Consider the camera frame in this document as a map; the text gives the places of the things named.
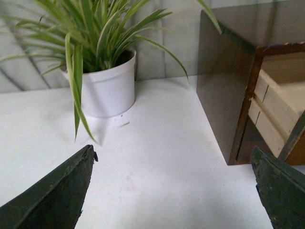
wooden box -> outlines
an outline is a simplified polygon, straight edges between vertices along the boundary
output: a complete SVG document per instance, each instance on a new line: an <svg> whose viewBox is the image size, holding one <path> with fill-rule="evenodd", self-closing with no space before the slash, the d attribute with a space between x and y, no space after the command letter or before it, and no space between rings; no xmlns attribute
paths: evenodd
<svg viewBox="0 0 305 229"><path fill-rule="evenodd" d="M256 145L305 164L303 9L303 0L214 9L221 35L201 15L197 94L229 165L249 163Z"/></svg>

small debris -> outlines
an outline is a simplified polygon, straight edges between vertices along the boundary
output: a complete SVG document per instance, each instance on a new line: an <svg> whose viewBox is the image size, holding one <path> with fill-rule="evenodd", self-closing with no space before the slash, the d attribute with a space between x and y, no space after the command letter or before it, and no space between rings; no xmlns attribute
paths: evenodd
<svg viewBox="0 0 305 229"><path fill-rule="evenodd" d="M126 125L128 125L130 122L127 122L127 123L125 123L125 124L123 124L123 125L121 125L121 126L119 126L119 127L123 127L123 126L126 126Z"/></svg>

wooden drawer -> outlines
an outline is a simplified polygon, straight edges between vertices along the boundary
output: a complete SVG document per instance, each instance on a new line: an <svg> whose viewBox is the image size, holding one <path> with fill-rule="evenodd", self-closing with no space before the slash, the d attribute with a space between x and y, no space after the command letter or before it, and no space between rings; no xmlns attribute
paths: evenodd
<svg viewBox="0 0 305 229"><path fill-rule="evenodd" d="M282 154L285 145L291 141L292 132L305 110L304 66L303 52L268 56L259 73L249 117L276 157ZM301 138L304 127L298 132L298 136L294 137L294 145Z"/></svg>

white tabletop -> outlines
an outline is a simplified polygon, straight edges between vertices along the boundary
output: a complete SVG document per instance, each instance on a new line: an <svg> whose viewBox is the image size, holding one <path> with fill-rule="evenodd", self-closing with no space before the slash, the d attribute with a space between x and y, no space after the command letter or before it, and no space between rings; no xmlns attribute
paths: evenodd
<svg viewBox="0 0 305 229"><path fill-rule="evenodd" d="M251 165L227 166L185 77L136 82L122 115L74 142L70 90L0 94L0 205L92 144L77 229L271 229Z"/></svg>

dark green object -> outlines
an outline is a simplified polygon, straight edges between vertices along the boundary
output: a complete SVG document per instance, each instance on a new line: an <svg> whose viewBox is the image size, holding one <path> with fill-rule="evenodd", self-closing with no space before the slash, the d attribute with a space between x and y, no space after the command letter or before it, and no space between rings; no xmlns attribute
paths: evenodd
<svg viewBox="0 0 305 229"><path fill-rule="evenodd" d="M73 229L90 183L94 157L87 145L0 208L2 229Z"/></svg>
<svg viewBox="0 0 305 229"><path fill-rule="evenodd" d="M275 229L305 229L305 175L255 147L257 191Z"/></svg>

